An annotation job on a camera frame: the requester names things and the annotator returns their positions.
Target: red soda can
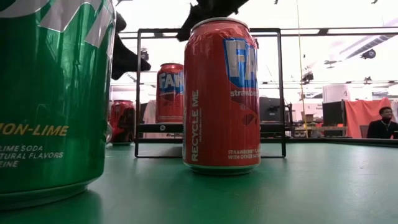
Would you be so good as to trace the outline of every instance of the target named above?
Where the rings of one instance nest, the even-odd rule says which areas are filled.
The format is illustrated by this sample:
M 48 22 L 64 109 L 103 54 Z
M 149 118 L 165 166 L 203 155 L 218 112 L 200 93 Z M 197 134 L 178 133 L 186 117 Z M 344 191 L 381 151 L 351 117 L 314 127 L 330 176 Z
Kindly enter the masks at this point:
M 131 144 L 133 142 L 135 114 L 136 109 L 131 101 L 113 101 L 110 117 L 110 123 L 112 126 L 112 144 L 123 145 Z
M 156 123 L 182 123 L 184 66 L 164 63 L 157 73 Z
M 257 45 L 247 25 L 198 23 L 184 64 L 184 163 L 203 174 L 250 172 L 261 158 Z

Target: black metal frame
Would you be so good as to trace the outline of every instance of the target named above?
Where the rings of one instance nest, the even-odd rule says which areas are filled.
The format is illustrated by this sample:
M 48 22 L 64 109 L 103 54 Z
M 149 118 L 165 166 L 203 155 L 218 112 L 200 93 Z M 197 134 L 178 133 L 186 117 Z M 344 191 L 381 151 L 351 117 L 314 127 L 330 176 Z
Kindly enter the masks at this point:
M 139 124 L 140 121 L 140 84 L 141 84 L 141 35 L 143 33 L 177 33 L 180 29 L 139 29 L 137 32 L 137 80 L 136 80 L 136 137 L 134 155 L 136 158 L 181 158 L 176 156 L 140 156 L 139 141 L 140 133 L 182 133 L 182 124 Z M 261 128 L 271 128 L 281 131 L 280 143 L 282 145 L 281 156 L 261 156 L 261 158 L 285 158 L 286 157 L 286 135 L 285 135 L 285 100 L 282 70 L 282 34 L 279 28 L 253 28 L 250 33 L 276 33 L 278 50 L 278 71 L 279 71 L 279 99 L 280 99 L 280 118 L 277 124 L 262 124 Z

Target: cable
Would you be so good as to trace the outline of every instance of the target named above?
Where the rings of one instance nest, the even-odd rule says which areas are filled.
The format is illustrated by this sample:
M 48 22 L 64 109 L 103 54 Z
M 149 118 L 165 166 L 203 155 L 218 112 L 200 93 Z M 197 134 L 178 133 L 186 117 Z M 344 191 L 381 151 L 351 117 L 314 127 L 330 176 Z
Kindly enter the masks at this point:
M 301 35 L 300 35 L 300 14 L 299 14 L 299 0 L 296 0 L 296 7 L 297 7 L 297 28 L 298 28 L 298 51 L 300 54 L 300 76 L 301 82 L 303 80 L 303 65 L 301 59 Z M 308 138 L 308 129 L 307 129 L 307 118 L 305 116 L 305 104 L 304 104 L 304 87 L 303 83 L 301 83 L 301 100 L 303 101 L 303 121 L 304 121 L 304 130 L 305 130 L 305 137 Z

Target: can rim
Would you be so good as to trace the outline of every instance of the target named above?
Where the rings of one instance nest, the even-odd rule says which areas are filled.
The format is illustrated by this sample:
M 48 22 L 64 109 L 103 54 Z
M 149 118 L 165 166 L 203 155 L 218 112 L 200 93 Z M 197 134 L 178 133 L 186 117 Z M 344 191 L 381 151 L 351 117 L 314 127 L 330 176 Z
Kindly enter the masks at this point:
M 167 62 L 167 63 L 163 63 L 162 65 L 160 65 L 161 67 L 163 67 L 164 65 L 181 65 L 181 66 L 183 66 L 182 64 L 180 64 L 180 63 L 175 63 L 175 62 Z
M 192 27 L 191 32 L 198 28 L 199 26 L 206 24 L 208 22 L 214 22 L 214 21 L 231 21 L 231 22 L 237 22 L 239 24 L 244 25 L 247 29 L 249 29 L 249 26 L 247 24 L 245 24 L 244 22 L 238 20 L 238 19 L 233 19 L 233 18 L 229 18 L 229 17 L 214 17 L 214 18 L 210 18 L 210 19 L 205 19 L 204 21 L 198 22 L 196 25 L 194 25 Z

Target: soda can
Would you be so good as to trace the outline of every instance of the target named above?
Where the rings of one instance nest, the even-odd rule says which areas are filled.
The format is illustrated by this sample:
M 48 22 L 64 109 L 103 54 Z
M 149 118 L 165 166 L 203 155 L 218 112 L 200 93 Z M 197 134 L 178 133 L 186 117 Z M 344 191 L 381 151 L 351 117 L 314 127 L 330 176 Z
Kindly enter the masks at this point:
M 193 27 L 185 47 L 183 161 L 194 171 L 236 175 L 260 164 L 256 52 L 236 19 Z
M 2 1 L 0 210 L 81 193 L 104 169 L 110 0 Z
M 156 123 L 182 124 L 184 101 L 184 66 L 165 63 L 157 73 Z
M 130 100 L 114 100 L 111 107 L 111 143 L 125 146 L 134 141 L 134 120 L 136 109 Z

